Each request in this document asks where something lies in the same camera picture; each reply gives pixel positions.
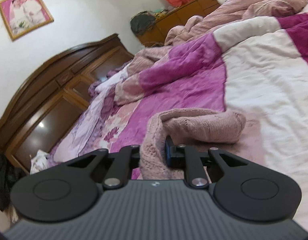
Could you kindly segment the magenta white patchwork blanket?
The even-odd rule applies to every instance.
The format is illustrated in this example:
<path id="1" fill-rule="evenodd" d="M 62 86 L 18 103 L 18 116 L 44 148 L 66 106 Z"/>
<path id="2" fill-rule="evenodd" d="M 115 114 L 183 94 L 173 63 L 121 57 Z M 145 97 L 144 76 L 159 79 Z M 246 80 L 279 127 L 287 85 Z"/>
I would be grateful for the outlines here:
<path id="1" fill-rule="evenodd" d="M 296 221 L 308 230 L 308 13 L 225 24 L 173 47 L 168 61 L 140 72 L 140 85 L 141 99 L 113 100 L 93 150 L 141 145 L 160 112 L 241 113 L 239 140 L 220 146 L 296 180 L 303 192 Z"/>

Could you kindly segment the wooden side cabinet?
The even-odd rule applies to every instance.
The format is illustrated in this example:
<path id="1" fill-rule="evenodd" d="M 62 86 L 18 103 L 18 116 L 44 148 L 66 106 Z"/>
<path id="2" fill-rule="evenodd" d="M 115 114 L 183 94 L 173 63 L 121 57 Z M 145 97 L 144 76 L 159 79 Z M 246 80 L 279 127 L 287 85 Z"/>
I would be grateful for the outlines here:
<path id="1" fill-rule="evenodd" d="M 156 24 L 152 29 L 143 35 L 136 36 L 140 43 L 146 47 L 162 45 L 173 27 L 184 25 L 193 16 L 205 17 L 220 4 L 217 0 L 192 0 L 180 7 L 163 9 L 160 12 L 153 12 L 156 17 Z"/>

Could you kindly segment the wooden headboard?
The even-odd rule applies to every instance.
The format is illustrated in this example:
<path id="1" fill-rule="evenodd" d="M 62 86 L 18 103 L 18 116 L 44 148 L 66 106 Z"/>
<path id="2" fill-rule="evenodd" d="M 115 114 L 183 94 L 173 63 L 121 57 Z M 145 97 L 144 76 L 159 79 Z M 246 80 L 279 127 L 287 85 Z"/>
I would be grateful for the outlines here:
<path id="1" fill-rule="evenodd" d="M 69 48 L 21 85 L 0 118 L 0 153 L 30 171 L 38 150 L 50 152 L 88 108 L 88 89 L 133 59 L 117 34 Z"/>

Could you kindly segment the dark green bag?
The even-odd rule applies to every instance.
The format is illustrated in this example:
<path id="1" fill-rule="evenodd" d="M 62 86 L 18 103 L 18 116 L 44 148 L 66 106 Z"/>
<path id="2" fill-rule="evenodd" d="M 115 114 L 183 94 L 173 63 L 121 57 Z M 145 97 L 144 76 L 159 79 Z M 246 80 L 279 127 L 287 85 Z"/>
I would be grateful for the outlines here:
<path id="1" fill-rule="evenodd" d="M 156 24 L 155 14 L 151 11 L 142 11 L 130 19 L 131 31 L 136 36 L 143 35 Z"/>

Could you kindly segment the white plastic bag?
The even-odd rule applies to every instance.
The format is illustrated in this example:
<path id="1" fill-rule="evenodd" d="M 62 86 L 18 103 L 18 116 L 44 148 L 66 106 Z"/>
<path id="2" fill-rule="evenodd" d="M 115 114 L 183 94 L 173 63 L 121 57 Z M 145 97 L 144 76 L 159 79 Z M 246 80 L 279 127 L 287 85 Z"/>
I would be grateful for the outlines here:
<path id="1" fill-rule="evenodd" d="M 49 153 L 38 150 L 35 157 L 31 158 L 30 174 L 35 174 L 49 168 Z"/>

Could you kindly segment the lilac floral pillow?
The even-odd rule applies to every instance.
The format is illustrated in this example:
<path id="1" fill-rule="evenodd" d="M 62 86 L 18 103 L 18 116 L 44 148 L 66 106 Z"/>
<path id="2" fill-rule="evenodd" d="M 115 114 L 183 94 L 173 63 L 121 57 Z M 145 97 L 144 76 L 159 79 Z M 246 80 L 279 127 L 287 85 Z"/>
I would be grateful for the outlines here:
<path id="1" fill-rule="evenodd" d="M 116 84 L 127 78 L 127 68 L 121 69 L 103 82 L 91 85 L 92 101 L 79 117 L 72 130 L 54 147 L 48 158 L 50 167 L 65 163 L 93 151 L 93 140 L 101 134 L 102 127 L 113 108 Z"/>

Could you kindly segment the framed wedding photo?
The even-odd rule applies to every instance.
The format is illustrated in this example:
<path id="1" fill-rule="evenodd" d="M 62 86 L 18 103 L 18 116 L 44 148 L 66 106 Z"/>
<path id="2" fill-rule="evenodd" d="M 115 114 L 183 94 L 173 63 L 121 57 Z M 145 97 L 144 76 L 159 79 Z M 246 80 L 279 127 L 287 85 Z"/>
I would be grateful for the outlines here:
<path id="1" fill-rule="evenodd" d="M 43 0 L 0 0 L 0 14 L 12 41 L 54 22 Z"/>

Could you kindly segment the pink knit cardigan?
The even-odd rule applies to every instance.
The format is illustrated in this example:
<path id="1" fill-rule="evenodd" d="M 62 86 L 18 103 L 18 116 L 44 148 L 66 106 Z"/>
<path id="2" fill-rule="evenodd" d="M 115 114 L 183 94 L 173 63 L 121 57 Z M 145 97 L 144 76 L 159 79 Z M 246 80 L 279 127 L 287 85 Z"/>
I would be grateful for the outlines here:
<path id="1" fill-rule="evenodd" d="M 175 144 L 191 140 L 233 144 L 245 127 L 246 117 L 238 112 L 204 108 L 181 108 L 160 112 L 147 123 L 140 146 L 140 173 L 144 180 L 183 179 L 179 168 L 169 168 L 164 153 L 166 137 Z"/>

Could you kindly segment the pink crumpled duvet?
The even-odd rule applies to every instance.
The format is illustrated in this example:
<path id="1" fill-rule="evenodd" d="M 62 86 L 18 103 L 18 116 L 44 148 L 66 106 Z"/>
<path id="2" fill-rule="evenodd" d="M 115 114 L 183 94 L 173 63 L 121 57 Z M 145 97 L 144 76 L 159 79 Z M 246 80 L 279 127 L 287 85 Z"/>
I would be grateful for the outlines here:
<path id="1" fill-rule="evenodd" d="M 169 51 L 177 45 L 195 40 L 224 24 L 256 16 L 289 16 L 300 12 L 308 0 L 228 0 L 206 17 L 193 16 L 185 25 L 173 27 L 164 46 L 145 48 L 138 52 L 127 67 L 127 79 L 115 87 L 114 101 L 124 105 L 144 96 L 140 72 L 168 61 Z"/>

